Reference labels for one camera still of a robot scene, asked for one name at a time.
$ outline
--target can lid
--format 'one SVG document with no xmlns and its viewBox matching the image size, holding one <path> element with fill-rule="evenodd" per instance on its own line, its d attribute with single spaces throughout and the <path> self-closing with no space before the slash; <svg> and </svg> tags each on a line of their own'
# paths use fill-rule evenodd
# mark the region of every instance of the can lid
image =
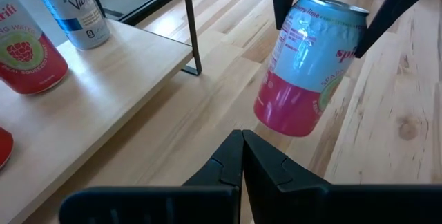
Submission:
<svg viewBox="0 0 442 224">
<path fill-rule="evenodd" d="M 366 9 L 359 8 L 358 6 L 351 6 L 349 4 L 337 0 L 310 0 L 310 1 L 318 3 L 322 6 L 327 6 L 341 11 L 353 12 L 362 16 L 367 16 L 369 14 L 369 11 Z"/>
</svg>

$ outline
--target arctic vibe can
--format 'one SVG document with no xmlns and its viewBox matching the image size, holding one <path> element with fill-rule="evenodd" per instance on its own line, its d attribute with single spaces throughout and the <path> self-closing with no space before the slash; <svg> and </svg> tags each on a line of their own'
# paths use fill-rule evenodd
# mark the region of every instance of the arctic vibe can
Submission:
<svg viewBox="0 0 442 224">
<path fill-rule="evenodd" d="M 86 50 L 110 36 L 95 0 L 43 0 L 72 44 Z"/>
<path fill-rule="evenodd" d="M 17 93 L 34 94 L 67 72 L 68 64 L 20 1 L 0 0 L 0 80 Z"/>
<path fill-rule="evenodd" d="M 349 68 L 368 11 L 335 0 L 299 0 L 286 16 L 254 104 L 288 136 L 306 136 Z"/>
</svg>

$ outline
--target sparkling water can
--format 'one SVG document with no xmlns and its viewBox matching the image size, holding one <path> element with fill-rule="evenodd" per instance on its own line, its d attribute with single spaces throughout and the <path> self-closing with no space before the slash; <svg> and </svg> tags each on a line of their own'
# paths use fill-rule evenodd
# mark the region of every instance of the sparkling water can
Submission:
<svg viewBox="0 0 442 224">
<path fill-rule="evenodd" d="M 288 136 L 307 136 L 349 68 L 368 11 L 335 0 L 299 0 L 280 31 L 253 110 Z"/>
<path fill-rule="evenodd" d="M 95 0 L 43 0 L 72 44 L 81 50 L 107 41 L 110 31 Z"/>
<path fill-rule="evenodd" d="M 68 64 L 19 0 L 0 0 L 0 79 L 21 94 L 45 91 Z"/>
</svg>

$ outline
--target wooden floor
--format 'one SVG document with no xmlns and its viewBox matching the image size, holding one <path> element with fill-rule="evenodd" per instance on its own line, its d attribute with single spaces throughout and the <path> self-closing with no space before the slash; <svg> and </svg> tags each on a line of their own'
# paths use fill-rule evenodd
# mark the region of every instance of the wooden floor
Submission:
<svg viewBox="0 0 442 224">
<path fill-rule="evenodd" d="M 177 74 L 135 116 L 148 116 L 152 124 L 128 124 L 122 129 L 145 136 L 155 146 L 149 151 L 129 151 L 126 144 L 118 142 L 117 134 L 29 218 L 29 223 L 53 218 L 60 200 L 73 190 L 123 185 L 112 182 L 119 174 L 142 171 L 136 183 L 127 182 L 130 185 L 179 185 L 199 169 L 232 129 L 254 130 L 332 183 L 442 182 L 442 0 L 418 2 L 363 59 L 352 64 L 318 126 L 305 138 L 269 130 L 252 111 L 267 69 L 266 59 L 278 36 L 272 0 L 193 1 L 203 74 Z M 368 9 L 369 21 L 383 2 L 341 1 Z M 138 27 L 189 42 L 184 0 L 172 1 Z M 116 161 L 122 150 L 143 157 L 144 168 L 101 171 L 98 179 L 95 173 L 103 163 L 100 159 Z M 250 222 L 245 200 L 241 223 Z"/>
</svg>

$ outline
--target wood grain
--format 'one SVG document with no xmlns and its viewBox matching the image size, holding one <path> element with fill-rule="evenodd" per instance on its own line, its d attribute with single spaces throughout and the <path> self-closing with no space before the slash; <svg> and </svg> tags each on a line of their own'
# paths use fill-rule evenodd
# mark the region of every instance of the wood grain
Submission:
<svg viewBox="0 0 442 224">
<path fill-rule="evenodd" d="M 184 44 L 108 25 L 99 48 L 58 47 L 70 72 L 53 90 L 24 97 L 0 84 L 0 126 L 15 139 L 0 174 L 0 223 L 24 221 L 191 58 Z"/>
<path fill-rule="evenodd" d="M 383 0 L 341 0 L 367 8 Z M 271 0 L 194 0 L 203 74 L 178 73 L 27 223 L 56 223 L 68 194 L 91 185 L 179 185 L 232 129 L 251 129 L 332 183 L 442 182 L 442 0 L 420 0 L 353 62 L 314 132 L 280 135 L 253 114 L 278 36 Z M 138 28 L 188 41 L 184 0 Z M 241 223 L 252 223 L 247 191 Z"/>
</svg>

